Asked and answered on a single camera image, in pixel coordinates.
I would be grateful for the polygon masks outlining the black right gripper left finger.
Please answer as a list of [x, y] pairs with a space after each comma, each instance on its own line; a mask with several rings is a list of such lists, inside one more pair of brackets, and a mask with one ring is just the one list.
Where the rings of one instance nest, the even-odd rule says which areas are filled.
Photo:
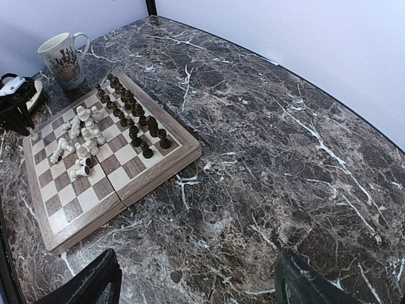
[[37, 303], [118, 303], [122, 270], [113, 249], [104, 250], [88, 266]]

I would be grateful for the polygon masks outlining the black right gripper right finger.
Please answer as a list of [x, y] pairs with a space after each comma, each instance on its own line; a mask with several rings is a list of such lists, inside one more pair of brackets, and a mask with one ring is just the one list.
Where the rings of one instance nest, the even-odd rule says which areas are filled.
[[288, 248], [277, 255], [274, 275], [277, 303], [359, 303]]

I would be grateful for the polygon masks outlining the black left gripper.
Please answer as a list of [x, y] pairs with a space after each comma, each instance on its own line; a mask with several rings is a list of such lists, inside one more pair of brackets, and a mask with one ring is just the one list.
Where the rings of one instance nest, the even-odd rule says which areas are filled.
[[22, 86], [12, 95], [1, 97], [1, 126], [29, 136], [35, 128], [26, 103], [34, 96], [33, 78], [25, 78]]

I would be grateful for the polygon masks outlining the white chess pawn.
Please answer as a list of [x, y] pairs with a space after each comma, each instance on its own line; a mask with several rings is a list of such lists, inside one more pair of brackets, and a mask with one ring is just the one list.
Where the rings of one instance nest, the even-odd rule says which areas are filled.
[[31, 132], [30, 135], [31, 135], [31, 140], [33, 140], [33, 141], [37, 141], [39, 138], [39, 135], [36, 132]]

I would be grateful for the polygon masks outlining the wooden chess board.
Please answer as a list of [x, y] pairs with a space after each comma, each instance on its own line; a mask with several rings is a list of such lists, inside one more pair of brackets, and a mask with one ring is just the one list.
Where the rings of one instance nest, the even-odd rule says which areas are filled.
[[[201, 144], [129, 76], [117, 77], [144, 116], [109, 84], [94, 89], [23, 140], [30, 193], [46, 250], [59, 255], [179, 173]], [[165, 129], [169, 149], [159, 146]]]

